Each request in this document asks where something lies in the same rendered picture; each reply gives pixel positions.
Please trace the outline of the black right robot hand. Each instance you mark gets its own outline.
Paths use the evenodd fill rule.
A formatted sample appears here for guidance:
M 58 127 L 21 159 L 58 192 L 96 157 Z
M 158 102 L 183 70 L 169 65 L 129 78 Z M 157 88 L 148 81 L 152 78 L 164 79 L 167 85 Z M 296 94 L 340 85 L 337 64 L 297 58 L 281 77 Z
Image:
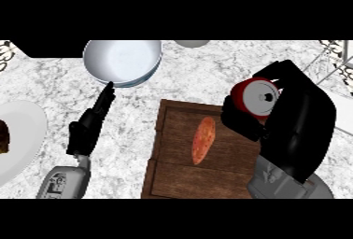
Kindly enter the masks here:
M 256 75 L 272 80 L 281 89 L 266 122 L 237 109 L 231 97 L 223 101 L 220 120 L 231 130 L 260 142 L 260 156 L 304 182 L 322 164 L 337 108 L 293 61 L 271 63 Z

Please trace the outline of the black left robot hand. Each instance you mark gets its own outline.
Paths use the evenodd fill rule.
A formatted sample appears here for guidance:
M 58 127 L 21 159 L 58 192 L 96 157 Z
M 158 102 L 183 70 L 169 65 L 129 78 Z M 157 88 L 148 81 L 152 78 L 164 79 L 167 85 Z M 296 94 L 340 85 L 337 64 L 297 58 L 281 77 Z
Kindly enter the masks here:
M 84 111 L 79 121 L 73 121 L 70 124 L 70 144 L 67 149 L 70 155 L 92 155 L 101 134 L 102 123 L 114 99 L 114 83 L 110 82 L 99 94 L 93 107 Z

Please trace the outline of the red can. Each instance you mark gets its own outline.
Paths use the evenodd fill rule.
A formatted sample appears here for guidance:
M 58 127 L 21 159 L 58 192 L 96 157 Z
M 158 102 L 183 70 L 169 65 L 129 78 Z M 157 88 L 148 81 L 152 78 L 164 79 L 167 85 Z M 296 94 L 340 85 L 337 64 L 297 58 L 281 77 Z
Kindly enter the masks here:
M 278 86 L 265 77 L 244 80 L 231 90 L 235 108 L 259 120 L 268 119 L 279 96 Z

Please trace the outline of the brown wooden tray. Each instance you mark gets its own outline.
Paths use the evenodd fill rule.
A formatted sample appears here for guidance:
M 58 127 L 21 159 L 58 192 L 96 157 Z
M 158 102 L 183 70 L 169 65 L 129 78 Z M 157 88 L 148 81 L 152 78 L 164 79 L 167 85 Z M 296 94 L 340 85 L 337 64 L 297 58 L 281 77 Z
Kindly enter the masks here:
M 192 161 L 192 143 L 206 117 L 216 122 L 216 141 L 201 163 Z M 160 101 L 155 146 L 148 160 L 141 197 L 158 199 L 247 198 L 260 144 L 229 130 L 220 107 Z

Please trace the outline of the white plate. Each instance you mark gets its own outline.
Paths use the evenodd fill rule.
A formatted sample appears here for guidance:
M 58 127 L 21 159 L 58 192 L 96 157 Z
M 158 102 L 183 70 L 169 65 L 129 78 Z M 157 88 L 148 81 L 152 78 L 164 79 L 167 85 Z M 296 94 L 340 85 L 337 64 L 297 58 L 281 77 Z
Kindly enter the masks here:
M 0 120 L 11 132 L 11 151 L 0 154 L 0 187 L 22 173 L 39 153 L 47 133 L 47 116 L 30 101 L 0 105 Z

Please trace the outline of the brown food piece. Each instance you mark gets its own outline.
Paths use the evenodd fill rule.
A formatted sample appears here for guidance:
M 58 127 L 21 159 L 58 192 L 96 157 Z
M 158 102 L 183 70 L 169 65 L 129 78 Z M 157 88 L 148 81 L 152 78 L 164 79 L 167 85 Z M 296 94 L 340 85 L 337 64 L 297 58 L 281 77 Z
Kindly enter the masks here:
M 5 121 L 0 120 L 0 154 L 9 152 L 11 131 Z

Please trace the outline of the orange sweet potato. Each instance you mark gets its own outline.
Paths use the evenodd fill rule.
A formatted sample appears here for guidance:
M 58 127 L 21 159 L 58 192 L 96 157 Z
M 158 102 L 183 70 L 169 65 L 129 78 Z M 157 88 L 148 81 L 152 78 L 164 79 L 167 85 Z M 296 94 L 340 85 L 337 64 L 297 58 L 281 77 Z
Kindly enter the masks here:
M 194 164 L 200 164 L 204 160 L 210 147 L 216 140 L 216 121 L 211 117 L 206 117 L 198 125 L 194 145 L 192 145 L 192 159 Z

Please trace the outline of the white bowl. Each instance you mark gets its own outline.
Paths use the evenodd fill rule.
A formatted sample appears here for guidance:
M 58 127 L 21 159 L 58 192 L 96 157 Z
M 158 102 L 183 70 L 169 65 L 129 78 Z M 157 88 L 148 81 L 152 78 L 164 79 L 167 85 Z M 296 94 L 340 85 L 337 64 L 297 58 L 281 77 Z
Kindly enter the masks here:
M 160 40 L 90 40 L 83 51 L 89 73 L 117 88 L 130 88 L 151 78 L 161 57 Z

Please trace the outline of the black appliance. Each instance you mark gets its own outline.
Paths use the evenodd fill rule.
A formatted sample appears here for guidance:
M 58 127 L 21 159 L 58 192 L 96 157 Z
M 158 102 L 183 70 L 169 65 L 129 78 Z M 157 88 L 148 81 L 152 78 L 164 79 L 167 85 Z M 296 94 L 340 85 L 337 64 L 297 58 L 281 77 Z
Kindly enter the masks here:
M 15 39 L 14 45 L 31 58 L 81 58 L 87 40 Z

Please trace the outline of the ornate metal rack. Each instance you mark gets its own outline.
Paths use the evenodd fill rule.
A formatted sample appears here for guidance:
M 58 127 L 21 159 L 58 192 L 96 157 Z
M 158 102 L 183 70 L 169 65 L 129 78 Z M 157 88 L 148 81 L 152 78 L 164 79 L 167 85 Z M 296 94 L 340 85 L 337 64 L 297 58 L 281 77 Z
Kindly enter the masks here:
M 16 46 L 9 40 L 0 40 L 0 72 L 8 68 L 11 59 L 15 56 Z

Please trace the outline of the grey round object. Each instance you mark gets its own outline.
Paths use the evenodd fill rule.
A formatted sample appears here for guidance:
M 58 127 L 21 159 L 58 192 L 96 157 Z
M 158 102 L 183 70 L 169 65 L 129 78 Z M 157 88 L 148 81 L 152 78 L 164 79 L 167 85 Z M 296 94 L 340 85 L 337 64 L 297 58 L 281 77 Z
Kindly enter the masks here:
M 189 49 L 200 48 L 208 44 L 208 40 L 177 40 L 176 43 Z

